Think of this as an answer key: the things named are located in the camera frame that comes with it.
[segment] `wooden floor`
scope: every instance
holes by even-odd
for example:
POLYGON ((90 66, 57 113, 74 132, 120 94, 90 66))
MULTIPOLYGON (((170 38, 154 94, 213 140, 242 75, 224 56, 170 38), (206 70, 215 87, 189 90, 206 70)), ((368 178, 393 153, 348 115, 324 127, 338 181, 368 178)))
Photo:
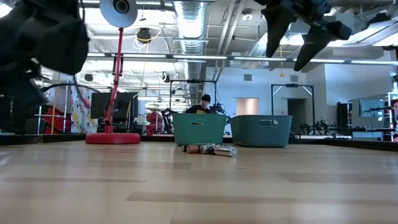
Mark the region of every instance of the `wooden floor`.
POLYGON ((1 224, 397 224, 398 154, 171 143, 0 147, 1 224))

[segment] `round red base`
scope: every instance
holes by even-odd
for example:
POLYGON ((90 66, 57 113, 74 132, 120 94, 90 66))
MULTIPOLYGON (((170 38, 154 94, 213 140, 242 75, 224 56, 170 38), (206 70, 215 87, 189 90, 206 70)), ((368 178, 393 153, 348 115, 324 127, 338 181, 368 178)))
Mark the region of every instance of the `round red base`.
POLYGON ((139 134, 130 133, 91 133, 86 135, 87 144, 137 144, 139 134))

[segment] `black hat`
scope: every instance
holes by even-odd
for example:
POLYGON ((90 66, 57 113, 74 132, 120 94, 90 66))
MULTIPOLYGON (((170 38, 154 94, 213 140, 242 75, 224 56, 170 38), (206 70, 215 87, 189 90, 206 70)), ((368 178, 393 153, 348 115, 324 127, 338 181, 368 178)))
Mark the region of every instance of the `black hat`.
POLYGON ((203 97, 201 98, 201 100, 210 102, 210 101, 211 101, 211 98, 210 98, 210 96, 209 96, 208 94, 204 94, 203 97))

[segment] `plastic bin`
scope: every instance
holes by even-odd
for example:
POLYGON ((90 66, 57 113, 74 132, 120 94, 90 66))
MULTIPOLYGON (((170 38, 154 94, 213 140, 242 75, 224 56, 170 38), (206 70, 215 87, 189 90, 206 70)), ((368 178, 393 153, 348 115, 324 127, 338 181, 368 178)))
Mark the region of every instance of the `plastic bin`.
POLYGON ((285 147, 291 125, 291 116, 236 116, 231 119, 232 138, 245 147, 285 147))
POLYGON ((223 143, 227 117, 222 114, 172 114, 174 139, 179 146, 223 143))

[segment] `person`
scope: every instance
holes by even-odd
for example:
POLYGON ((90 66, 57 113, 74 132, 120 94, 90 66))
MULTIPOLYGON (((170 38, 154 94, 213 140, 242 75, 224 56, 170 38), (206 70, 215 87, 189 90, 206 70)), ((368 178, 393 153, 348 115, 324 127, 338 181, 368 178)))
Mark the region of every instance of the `person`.
POLYGON ((191 106, 191 108, 187 109, 185 112, 186 113, 196 113, 196 114, 211 113, 211 111, 207 107, 210 104, 210 101, 211 101, 210 96, 205 94, 201 98, 200 105, 191 106))

